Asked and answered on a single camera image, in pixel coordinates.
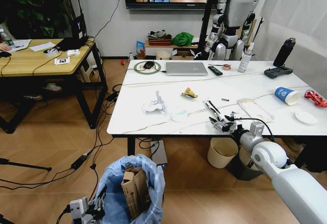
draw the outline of black water bottle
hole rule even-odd
[[[287,57],[293,50],[295,45],[295,38],[291,37],[284,42],[284,45],[281,47],[281,50],[277,54],[277,57],[274,61],[274,66],[283,66]]]

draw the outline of tape roll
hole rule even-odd
[[[52,56],[56,56],[59,54],[58,50],[57,49],[46,49],[43,51],[43,54],[46,56],[46,57],[52,57]]]
[[[224,64],[223,69],[226,70],[226,71],[229,71],[231,69],[230,64]]]

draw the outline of remote control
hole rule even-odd
[[[213,67],[212,65],[211,66],[208,66],[208,68],[213,72],[215,73],[216,76],[221,76],[223,75],[223,73],[219,70],[217,70],[217,68]]]
[[[269,68],[265,70],[265,75],[271,79],[274,79],[278,76],[284,75],[284,74],[291,74],[293,70],[291,68],[287,68],[285,66],[279,66],[277,68]]]

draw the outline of box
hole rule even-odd
[[[122,182],[122,188],[124,191],[130,217],[132,219],[135,219],[139,216],[139,210],[137,204],[137,191],[133,178],[133,172],[125,171]]]
[[[172,56],[173,60],[194,60],[194,56],[189,50],[177,50],[177,54]]]
[[[147,176],[142,168],[127,167],[122,188],[131,219],[136,219],[143,211],[149,209],[150,198]]]

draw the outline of curtain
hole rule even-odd
[[[327,0],[265,0],[256,60],[274,60],[285,40],[296,38],[286,67],[327,97]]]

